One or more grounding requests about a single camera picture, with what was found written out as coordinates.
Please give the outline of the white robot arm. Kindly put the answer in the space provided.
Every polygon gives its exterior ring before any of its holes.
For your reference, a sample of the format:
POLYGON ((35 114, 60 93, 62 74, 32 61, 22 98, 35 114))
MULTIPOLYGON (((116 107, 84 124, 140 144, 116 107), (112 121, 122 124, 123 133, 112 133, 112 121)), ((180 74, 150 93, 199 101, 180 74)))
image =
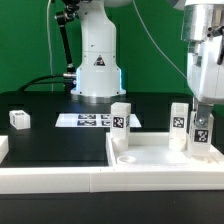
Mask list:
MULTIPOLYGON (((82 63, 72 93, 92 102, 125 91, 116 64, 116 28, 107 7, 134 0, 78 0, 82 63)), ((194 124, 205 128, 215 104, 224 104, 224 0, 167 0, 184 12, 181 39, 188 43, 187 83, 196 98, 194 124)))

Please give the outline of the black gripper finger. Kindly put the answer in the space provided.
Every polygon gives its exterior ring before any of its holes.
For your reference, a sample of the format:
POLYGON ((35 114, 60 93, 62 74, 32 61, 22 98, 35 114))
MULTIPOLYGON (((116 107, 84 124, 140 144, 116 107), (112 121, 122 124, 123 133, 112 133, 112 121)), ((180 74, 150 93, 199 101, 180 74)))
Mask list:
POLYGON ((193 109, 196 112, 194 121, 195 125, 198 128, 207 128, 213 105, 208 103, 202 103, 197 98, 194 98, 193 109))

